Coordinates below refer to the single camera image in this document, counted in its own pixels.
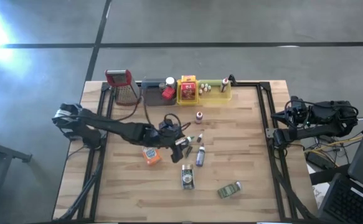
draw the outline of yellow container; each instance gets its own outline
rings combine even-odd
[[[220,92],[222,80],[199,80],[195,84],[197,86],[194,100],[181,100],[181,80],[177,80],[177,103],[182,106],[195,106],[204,104],[222,104],[227,103],[232,98],[231,82],[227,84],[225,92]],[[208,84],[212,87],[210,92],[203,92],[199,95],[201,84]]]
[[[198,104],[198,92],[195,92],[195,98],[193,100],[181,99],[181,80],[177,80],[177,103],[181,106],[194,106]]]
[[[225,92],[220,92],[220,87],[222,80],[199,80],[198,81],[198,91],[201,84],[208,84],[212,87],[210,92],[203,92],[203,94],[198,95],[198,103],[200,105],[209,103],[227,103],[232,98],[231,92],[231,82],[227,84]]]

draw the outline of small bottle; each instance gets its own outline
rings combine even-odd
[[[228,84],[229,84],[228,78],[224,78],[223,81],[221,82],[220,92],[222,92],[222,93],[225,92]]]
[[[205,159],[205,146],[202,143],[198,150],[198,155],[196,156],[196,166],[202,167],[204,165]]]
[[[194,136],[188,136],[185,139],[179,139],[176,141],[176,145],[180,145],[180,144],[189,144],[190,142],[192,142],[192,140],[194,139]]]
[[[204,135],[203,134],[200,134],[199,136],[198,136],[198,139],[196,140],[198,143],[200,143],[200,141],[202,140],[202,137],[203,137]]]
[[[194,166],[192,164],[182,165],[181,183],[183,189],[192,190],[195,188]]]
[[[241,182],[236,181],[230,185],[227,185],[217,191],[220,198],[231,196],[242,189]]]
[[[204,117],[204,114],[202,114],[202,112],[196,113],[195,123],[201,124],[203,117]]]

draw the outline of cardboard box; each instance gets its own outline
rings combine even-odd
[[[194,82],[181,83],[181,99],[195,100],[196,84]]]

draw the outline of butcher block tabletop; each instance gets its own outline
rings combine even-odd
[[[286,82],[268,82],[271,84],[276,111],[283,111],[285,103],[290,99]],[[84,108],[94,113],[97,112],[101,85],[102,82],[86,82],[80,102]],[[266,114],[271,124],[266,93],[263,94]],[[104,104],[103,115],[107,101],[108,99]],[[124,117],[133,108],[114,104],[111,118]],[[96,222],[279,221],[256,88],[233,87],[232,99],[226,104],[148,106],[147,111],[156,127],[167,113],[178,115],[182,124],[191,122],[184,134],[195,136],[191,142],[193,150],[187,159],[184,157],[178,163],[173,163],[171,149],[162,148],[159,150],[162,161],[148,166],[142,146],[131,145],[121,137],[109,133]],[[198,111],[204,115],[201,124],[194,122]],[[132,117],[123,122],[147,123],[142,104]],[[201,133],[205,159],[203,167],[196,167],[199,149],[196,139]],[[82,142],[74,141],[68,153],[80,147]],[[88,149],[82,149],[66,161],[53,218],[63,215],[80,193],[87,158]],[[316,213],[316,201],[301,148],[289,147],[286,161],[293,190],[310,212]],[[194,190],[182,189],[183,164],[194,165]],[[242,184],[242,190],[229,198],[221,199],[217,190],[237,180]],[[92,192],[91,190],[87,198],[86,217],[90,210]],[[288,214],[288,201],[284,191],[283,201]]]

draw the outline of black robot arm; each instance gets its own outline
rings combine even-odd
[[[357,125],[357,115],[357,108],[348,101],[310,103],[292,96],[284,111],[271,115],[288,126],[288,129],[274,130],[275,146],[285,146],[294,140],[321,135],[346,136]]]
[[[178,162],[183,158],[182,148],[176,147],[175,142],[185,135],[183,135],[181,127],[173,124],[170,119],[163,121],[165,125],[158,130],[152,124],[122,123],[97,115],[82,108],[81,105],[63,103],[52,121],[62,130],[65,137],[71,140],[82,139],[90,149],[101,147],[101,139],[105,133],[99,131],[100,129],[117,134],[130,144],[157,148],[170,147],[173,150],[171,156],[173,162]]]

